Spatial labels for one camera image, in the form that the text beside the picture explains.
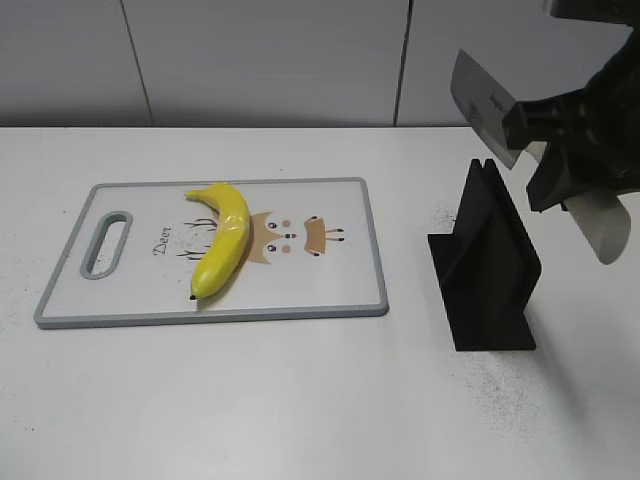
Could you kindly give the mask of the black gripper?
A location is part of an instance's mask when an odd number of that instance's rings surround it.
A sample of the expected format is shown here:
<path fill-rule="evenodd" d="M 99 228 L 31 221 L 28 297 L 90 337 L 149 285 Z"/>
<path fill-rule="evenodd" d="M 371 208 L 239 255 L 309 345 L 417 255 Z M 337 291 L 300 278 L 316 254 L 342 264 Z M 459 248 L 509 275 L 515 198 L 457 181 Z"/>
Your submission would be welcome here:
<path fill-rule="evenodd" d="M 597 189 L 617 195 L 637 192 L 639 29 L 632 29 L 584 87 L 517 101 L 502 127 L 510 149 L 527 146 L 526 152 L 538 161 L 526 187 L 532 211 L 543 212 Z"/>

